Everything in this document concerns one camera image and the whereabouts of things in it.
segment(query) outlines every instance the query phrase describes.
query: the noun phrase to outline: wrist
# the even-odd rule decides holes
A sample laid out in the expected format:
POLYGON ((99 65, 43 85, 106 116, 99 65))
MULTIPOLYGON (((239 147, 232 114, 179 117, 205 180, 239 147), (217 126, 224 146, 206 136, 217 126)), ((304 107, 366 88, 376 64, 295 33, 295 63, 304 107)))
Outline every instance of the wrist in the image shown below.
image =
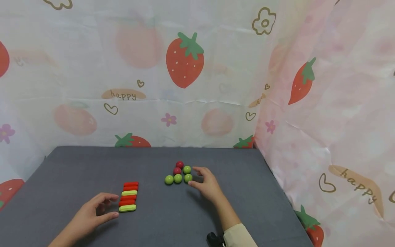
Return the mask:
POLYGON ((227 198, 225 197, 225 195, 223 193, 221 193, 221 195, 217 196, 214 200, 213 200, 213 204, 216 208, 220 207, 221 205, 223 205, 224 203, 227 203, 227 198))
POLYGON ((64 229, 52 241, 49 247, 72 247, 76 243, 76 239, 64 229))

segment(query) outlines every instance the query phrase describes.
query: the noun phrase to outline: ball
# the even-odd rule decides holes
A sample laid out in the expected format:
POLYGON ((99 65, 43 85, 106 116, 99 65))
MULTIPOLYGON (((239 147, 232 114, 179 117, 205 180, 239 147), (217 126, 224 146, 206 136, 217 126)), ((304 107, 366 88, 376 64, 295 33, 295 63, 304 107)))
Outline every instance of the ball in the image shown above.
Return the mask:
POLYGON ((182 161, 179 161, 179 162, 177 162, 177 163, 175 164, 175 167, 178 167, 178 168, 180 168, 180 169, 183 169, 183 168, 184 168, 184 163, 183 163, 182 161))
POLYGON ((181 174, 176 174, 174 176, 174 182, 181 183, 181 181, 182 181, 182 175, 181 174))
POLYGON ((184 166, 183 171, 184 171, 184 174, 189 174, 189 173, 191 173, 191 167, 190 166, 184 166))
POLYGON ((173 183, 173 181, 174 181, 174 178, 173 178, 172 175, 167 175, 167 176, 166 176, 166 178, 165 178, 165 183, 166 183, 167 185, 171 185, 171 184, 173 183))
POLYGON ((181 168, 176 167, 173 169, 173 175, 176 175, 176 174, 181 174, 181 168))
POLYGON ((191 181, 192 180, 192 175, 191 174, 186 174, 185 176, 184 176, 184 181, 186 182, 186 183, 188 183, 189 181, 191 181))

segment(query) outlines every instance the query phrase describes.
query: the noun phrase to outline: hand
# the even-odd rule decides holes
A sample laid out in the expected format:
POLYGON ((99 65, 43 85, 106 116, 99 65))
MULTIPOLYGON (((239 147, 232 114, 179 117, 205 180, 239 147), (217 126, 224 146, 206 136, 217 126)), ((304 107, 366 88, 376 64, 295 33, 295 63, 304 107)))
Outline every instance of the hand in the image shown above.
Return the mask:
POLYGON ((218 200, 224 198, 224 194, 217 182, 215 176, 206 167, 192 167, 194 171, 200 176, 203 176, 203 183, 198 183, 196 181, 189 181, 188 184, 196 189, 198 189, 202 195, 210 200, 212 203, 216 204, 218 200))
POLYGON ((115 202, 118 195, 100 193, 87 203, 75 214, 74 218, 65 229, 50 244, 52 246, 72 246, 76 241, 85 237, 99 225, 112 219, 118 218, 118 212, 104 214, 105 208, 115 202))

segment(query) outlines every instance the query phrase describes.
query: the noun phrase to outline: gray table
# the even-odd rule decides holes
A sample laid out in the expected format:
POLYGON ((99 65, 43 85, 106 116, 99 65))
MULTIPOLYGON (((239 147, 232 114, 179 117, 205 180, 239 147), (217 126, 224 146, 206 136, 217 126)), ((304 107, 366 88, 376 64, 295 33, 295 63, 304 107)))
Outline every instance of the gray table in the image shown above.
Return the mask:
POLYGON ((0 246, 48 245, 86 201, 120 195, 129 181, 139 181, 137 210, 80 246, 207 246, 206 235, 221 232, 211 203, 184 182, 164 184, 179 160, 210 168, 258 246, 312 246, 256 149, 111 147, 56 148, 0 213, 0 246))

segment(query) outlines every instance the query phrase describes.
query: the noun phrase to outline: red ball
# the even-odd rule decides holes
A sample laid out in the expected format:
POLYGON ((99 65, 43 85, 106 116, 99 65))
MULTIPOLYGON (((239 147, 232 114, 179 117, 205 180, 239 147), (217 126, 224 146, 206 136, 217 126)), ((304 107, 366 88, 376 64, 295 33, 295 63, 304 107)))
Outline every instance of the red ball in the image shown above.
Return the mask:
POLYGON ((179 168, 179 167, 174 168, 173 174, 174 174, 174 175, 176 175, 176 174, 181 174, 181 168, 179 168))
POLYGON ((184 163, 183 163, 182 161, 179 161, 179 162, 177 162, 177 163, 175 164, 175 167, 178 167, 178 168, 180 168, 180 169, 183 169, 183 168, 184 168, 184 163))

